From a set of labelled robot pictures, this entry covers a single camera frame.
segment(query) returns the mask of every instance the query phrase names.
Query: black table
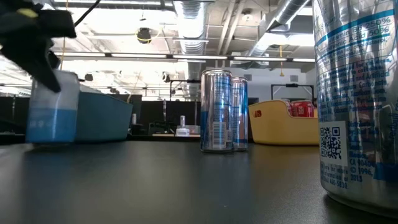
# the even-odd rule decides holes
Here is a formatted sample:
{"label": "black table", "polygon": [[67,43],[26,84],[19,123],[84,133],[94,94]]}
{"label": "black table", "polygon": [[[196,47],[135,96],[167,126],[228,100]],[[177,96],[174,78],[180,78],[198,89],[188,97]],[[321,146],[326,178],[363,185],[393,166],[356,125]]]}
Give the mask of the black table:
{"label": "black table", "polygon": [[317,147],[197,142],[0,147],[0,223],[397,223],[320,186]]}

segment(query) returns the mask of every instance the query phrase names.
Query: plastic container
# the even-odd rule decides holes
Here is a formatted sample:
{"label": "plastic container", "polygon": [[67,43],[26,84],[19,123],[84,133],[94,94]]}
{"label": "plastic container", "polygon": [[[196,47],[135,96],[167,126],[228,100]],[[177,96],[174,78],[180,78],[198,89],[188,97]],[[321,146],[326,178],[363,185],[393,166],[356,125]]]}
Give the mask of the plastic container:
{"label": "plastic container", "polygon": [[54,70],[61,92],[54,93],[37,81],[32,83],[26,141],[73,142],[79,97],[79,81],[73,72]]}
{"label": "plastic container", "polygon": [[127,138],[132,105],[102,93],[80,92],[77,142],[117,141]]}
{"label": "plastic container", "polygon": [[255,143],[283,146],[319,145],[318,118],[293,117],[282,100],[250,105],[249,117]]}
{"label": "plastic container", "polygon": [[178,137],[189,137],[189,129],[187,128],[177,128],[175,130],[175,135]]}

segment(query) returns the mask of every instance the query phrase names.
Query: silver can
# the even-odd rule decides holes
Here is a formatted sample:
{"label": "silver can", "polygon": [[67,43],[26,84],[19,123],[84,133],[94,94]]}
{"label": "silver can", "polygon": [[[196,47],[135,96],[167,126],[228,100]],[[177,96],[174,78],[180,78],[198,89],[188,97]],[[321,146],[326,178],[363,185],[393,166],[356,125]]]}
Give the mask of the silver can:
{"label": "silver can", "polygon": [[313,1],[322,186],[335,200],[390,217],[398,217],[395,8]]}
{"label": "silver can", "polygon": [[248,80],[232,78],[232,142],[235,151],[248,149]]}
{"label": "silver can", "polygon": [[208,152],[232,151],[231,72],[210,69],[201,75],[200,149]]}

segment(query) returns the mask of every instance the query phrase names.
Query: barcode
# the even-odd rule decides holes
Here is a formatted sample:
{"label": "barcode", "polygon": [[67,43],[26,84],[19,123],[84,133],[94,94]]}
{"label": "barcode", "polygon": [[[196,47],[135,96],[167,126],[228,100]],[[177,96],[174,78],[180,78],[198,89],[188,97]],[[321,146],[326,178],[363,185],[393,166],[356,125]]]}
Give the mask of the barcode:
{"label": "barcode", "polygon": [[346,125],[344,121],[320,123],[321,161],[347,166]]}
{"label": "barcode", "polygon": [[213,147],[226,147],[226,122],[213,123]]}
{"label": "barcode", "polygon": [[321,156],[341,160],[340,127],[325,127],[320,130]]}

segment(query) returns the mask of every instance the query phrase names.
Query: qr code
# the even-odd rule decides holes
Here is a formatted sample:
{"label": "qr code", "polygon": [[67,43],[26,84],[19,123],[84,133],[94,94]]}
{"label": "qr code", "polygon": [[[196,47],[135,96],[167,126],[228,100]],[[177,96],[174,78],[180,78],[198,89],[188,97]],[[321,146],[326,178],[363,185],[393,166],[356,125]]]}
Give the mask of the qr code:
{"label": "qr code", "polygon": [[321,161],[347,166],[345,122],[321,122],[319,132]]}
{"label": "qr code", "polygon": [[321,156],[341,159],[340,127],[325,127],[320,132]]}

